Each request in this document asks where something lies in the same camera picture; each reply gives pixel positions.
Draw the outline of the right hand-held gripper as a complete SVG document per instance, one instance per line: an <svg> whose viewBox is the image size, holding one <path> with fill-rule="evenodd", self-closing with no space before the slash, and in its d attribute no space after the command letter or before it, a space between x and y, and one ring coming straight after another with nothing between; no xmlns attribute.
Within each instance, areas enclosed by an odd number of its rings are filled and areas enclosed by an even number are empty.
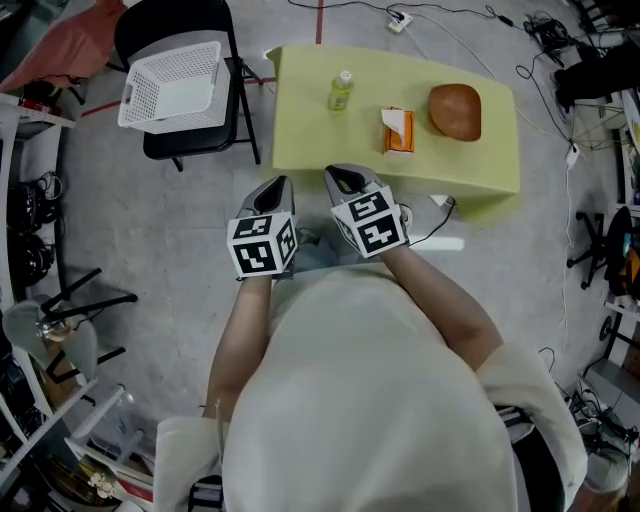
<svg viewBox="0 0 640 512"><path fill-rule="evenodd" d="M408 243L400 206L390 187L372 169L331 164L324 170L324 181L332 204L337 205L331 214L344 239L360 256L372 258Z"/></svg>

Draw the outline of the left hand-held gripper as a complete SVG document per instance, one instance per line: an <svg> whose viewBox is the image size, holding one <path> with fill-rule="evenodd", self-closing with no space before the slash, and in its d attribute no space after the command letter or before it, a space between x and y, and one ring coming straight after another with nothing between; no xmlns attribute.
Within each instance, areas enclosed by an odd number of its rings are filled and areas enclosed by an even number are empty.
<svg viewBox="0 0 640 512"><path fill-rule="evenodd" d="M262 183L243 200L239 218L231 220L227 229L227 246L239 278L287 270L298 249L294 212L293 182L285 175Z"/></svg>

